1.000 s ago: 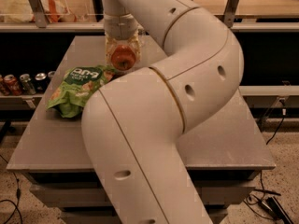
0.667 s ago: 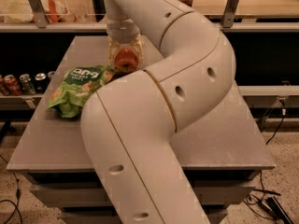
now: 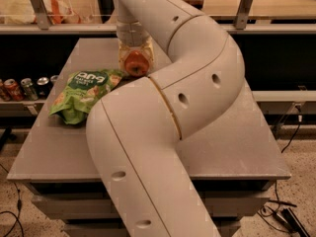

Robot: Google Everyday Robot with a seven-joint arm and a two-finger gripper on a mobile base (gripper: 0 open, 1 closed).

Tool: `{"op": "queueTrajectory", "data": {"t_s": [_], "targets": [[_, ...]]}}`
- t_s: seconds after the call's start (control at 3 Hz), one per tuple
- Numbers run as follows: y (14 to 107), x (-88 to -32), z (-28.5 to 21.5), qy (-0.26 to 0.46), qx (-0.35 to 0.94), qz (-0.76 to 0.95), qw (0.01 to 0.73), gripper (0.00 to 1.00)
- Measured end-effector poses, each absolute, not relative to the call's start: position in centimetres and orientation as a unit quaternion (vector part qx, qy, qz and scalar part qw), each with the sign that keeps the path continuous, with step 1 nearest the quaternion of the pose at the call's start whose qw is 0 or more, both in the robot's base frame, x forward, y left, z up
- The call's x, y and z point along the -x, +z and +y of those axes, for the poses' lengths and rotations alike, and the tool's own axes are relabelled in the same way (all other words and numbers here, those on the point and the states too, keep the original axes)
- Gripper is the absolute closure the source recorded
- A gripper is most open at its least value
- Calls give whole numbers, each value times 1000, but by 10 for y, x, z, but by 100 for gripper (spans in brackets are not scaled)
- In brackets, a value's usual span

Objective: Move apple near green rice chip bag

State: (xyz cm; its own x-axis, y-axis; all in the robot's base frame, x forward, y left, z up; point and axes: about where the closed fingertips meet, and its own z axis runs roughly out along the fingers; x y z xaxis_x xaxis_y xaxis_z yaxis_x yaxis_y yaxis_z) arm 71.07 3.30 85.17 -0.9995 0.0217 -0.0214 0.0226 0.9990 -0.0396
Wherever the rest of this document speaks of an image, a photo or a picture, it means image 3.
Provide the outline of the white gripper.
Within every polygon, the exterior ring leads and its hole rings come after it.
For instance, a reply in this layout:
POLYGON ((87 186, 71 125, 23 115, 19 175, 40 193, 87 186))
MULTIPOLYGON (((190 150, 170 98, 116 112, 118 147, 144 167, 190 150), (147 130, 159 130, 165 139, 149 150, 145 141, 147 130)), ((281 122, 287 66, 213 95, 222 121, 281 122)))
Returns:
POLYGON ((131 52, 130 46, 140 46, 140 50, 149 63, 148 70, 154 66, 154 49, 152 38, 139 22, 123 23, 117 22, 118 64, 119 68, 125 70, 125 60, 131 52))

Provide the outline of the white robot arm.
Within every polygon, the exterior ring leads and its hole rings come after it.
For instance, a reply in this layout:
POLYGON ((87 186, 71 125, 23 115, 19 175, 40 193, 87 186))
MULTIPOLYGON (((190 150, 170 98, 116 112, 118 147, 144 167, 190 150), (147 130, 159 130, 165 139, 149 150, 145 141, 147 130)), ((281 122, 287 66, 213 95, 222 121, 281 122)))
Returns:
POLYGON ((230 108, 244 85, 232 37, 182 0, 115 0, 118 18, 140 23, 170 65, 125 84, 90 112, 93 162, 130 237, 220 237, 177 144, 230 108))

